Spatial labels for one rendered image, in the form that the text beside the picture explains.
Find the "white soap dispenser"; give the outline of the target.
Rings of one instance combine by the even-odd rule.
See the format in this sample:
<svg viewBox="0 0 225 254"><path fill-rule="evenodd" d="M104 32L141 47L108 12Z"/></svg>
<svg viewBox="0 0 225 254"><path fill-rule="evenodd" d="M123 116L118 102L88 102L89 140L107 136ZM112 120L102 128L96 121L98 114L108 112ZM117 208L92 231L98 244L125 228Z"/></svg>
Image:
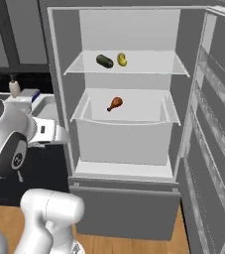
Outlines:
<svg viewBox="0 0 225 254"><path fill-rule="evenodd" d="M9 90L14 98L16 98L21 93L20 84L14 75L10 76Z"/></svg>

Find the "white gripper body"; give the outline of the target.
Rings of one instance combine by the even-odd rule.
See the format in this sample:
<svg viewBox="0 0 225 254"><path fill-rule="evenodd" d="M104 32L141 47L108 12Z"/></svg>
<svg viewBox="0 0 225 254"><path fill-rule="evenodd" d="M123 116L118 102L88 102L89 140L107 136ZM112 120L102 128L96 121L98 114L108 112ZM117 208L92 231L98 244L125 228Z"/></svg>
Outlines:
<svg viewBox="0 0 225 254"><path fill-rule="evenodd" d="M62 126L55 123L55 133L53 142L55 144L67 144L68 141L69 141L68 132Z"/></svg>

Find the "dark green cucumber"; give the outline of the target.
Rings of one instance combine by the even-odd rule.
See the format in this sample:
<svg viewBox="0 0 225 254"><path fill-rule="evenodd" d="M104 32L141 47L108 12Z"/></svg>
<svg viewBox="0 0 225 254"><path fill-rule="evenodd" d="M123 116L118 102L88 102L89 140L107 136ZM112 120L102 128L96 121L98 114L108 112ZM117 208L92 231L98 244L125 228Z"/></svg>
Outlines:
<svg viewBox="0 0 225 254"><path fill-rule="evenodd" d="M106 68L112 68L114 63L112 60L110 60L109 58L103 56L103 55L98 55L96 57L96 62L98 64L101 64L102 66L106 67Z"/></svg>

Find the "clear glass fridge shelf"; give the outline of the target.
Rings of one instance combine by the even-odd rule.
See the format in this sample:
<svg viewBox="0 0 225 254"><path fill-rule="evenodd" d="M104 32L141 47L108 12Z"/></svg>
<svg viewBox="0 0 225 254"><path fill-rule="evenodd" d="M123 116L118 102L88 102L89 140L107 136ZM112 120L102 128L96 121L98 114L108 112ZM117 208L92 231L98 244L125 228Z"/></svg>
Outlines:
<svg viewBox="0 0 225 254"><path fill-rule="evenodd" d="M119 51L82 51L63 74L72 72L84 73L154 73L182 74L189 76L186 67L174 51L123 51L127 65L117 62ZM113 62L106 68L96 62L98 55L103 55Z"/></svg>

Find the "grey open fridge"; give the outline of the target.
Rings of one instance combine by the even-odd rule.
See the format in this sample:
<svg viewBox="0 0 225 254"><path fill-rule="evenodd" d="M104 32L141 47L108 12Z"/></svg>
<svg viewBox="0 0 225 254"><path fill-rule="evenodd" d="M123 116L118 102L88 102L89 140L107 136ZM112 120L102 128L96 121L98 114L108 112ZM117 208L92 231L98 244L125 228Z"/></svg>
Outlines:
<svg viewBox="0 0 225 254"><path fill-rule="evenodd" d="M193 78L192 66L202 29L199 6L48 7L48 42L60 123L69 133L64 145L70 178L178 184L176 159ZM63 74L82 51L174 51L189 76L154 73ZM151 89L170 92L178 123L171 127L169 155L163 166L84 162L76 122L71 119L87 88Z"/></svg>

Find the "dark base cabinet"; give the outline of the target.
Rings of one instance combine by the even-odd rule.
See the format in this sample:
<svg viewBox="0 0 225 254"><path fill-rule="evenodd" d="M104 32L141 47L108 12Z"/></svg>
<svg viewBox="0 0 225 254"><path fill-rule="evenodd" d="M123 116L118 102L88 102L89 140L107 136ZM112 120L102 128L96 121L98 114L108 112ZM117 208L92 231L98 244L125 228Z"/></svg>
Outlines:
<svg viewBox="0 0 225 254"><path fill-rule="evenodd" d="M29 189L68 192L63 146L29 149L21 176L21 182L17 173L0 179L0 205L19 206L22 195Z"/></svg>

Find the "grey wall cupboards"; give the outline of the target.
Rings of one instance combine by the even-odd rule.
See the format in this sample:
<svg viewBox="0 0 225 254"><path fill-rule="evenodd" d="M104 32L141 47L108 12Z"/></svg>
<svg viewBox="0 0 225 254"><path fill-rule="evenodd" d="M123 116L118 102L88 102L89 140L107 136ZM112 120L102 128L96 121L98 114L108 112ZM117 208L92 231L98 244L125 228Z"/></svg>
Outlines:
<svg viewBox="0 0 225 254"><path fill-rule="evenodd" d="M0 67L47 63L38 0L0 0Z"/></svg>

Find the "grey freezer drawer front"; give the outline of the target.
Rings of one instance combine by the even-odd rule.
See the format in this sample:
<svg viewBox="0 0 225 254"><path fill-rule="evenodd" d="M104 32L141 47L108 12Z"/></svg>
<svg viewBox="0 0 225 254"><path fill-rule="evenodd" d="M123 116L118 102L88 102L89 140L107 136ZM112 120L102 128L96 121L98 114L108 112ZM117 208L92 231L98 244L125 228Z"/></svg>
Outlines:
<svg viewBox="0 0 225 254"><path fill-rule="evenodd" d="M169 241L180 202L178 184L70 178L84 201L81 234Z"/></svg>

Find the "white and blue sponge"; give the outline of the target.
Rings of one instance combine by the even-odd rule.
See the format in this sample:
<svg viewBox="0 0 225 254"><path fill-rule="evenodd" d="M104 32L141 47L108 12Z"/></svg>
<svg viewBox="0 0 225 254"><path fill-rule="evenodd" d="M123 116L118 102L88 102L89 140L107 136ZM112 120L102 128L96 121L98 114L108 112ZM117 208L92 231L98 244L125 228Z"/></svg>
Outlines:
<svg viewBox="0 0 225 254"><path fill-rule="evenodd" d="M13 97L12 95L10 95L6 99L6 101L7 102L33 103L39 95L40 95L40 91L38 89L25 88L16 97Z"/></svg>

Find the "grey fridge door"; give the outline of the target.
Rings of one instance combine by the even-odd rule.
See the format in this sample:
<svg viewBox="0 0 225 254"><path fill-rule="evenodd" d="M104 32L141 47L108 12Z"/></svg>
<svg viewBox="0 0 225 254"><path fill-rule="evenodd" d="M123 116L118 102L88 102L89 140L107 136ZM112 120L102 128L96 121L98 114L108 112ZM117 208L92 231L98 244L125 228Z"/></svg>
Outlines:
<svg viewBox="0 0 225 254"><path fill-rule="evenodd" d="M225 254L225 7L206 9L177 180L189 254Z"/></svg>

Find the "brown chicken drumstick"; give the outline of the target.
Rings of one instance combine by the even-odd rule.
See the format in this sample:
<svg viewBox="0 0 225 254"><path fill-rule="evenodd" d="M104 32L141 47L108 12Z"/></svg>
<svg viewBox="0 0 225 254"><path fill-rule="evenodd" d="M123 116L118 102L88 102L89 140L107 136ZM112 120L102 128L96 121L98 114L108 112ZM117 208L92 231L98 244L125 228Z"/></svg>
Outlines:
<svg viewBox="0 0 225 254"><path fill-rule="evenodd" d="M121 97L114 97L107 111L110 112L112 109L119 107L123 104L123 99Z"/></svg>

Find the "white fridge crisper drawer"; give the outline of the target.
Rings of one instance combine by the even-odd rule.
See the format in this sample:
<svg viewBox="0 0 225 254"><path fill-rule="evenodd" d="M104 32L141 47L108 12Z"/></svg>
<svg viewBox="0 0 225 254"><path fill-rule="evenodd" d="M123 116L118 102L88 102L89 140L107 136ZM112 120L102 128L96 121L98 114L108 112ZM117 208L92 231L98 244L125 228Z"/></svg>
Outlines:
<svg viewBox="0 0 225 254"><path fill-rule="evenodd" d="M112 109L114 97L123 104ZM84 162L163 166L179 119L167 90L87 88L71 117Z"/></svg>

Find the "grey sink basin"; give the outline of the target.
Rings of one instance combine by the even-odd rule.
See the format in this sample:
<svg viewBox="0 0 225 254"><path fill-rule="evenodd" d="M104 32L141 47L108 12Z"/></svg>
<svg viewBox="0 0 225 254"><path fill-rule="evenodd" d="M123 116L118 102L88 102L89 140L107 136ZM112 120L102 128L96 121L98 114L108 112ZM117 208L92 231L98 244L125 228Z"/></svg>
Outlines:
<svg viewBox="0 0 225 254"><path fill-rule="evenodd" d="M52 94L40 94L32 103L32 115L58 121L55 97Z"/></svg>

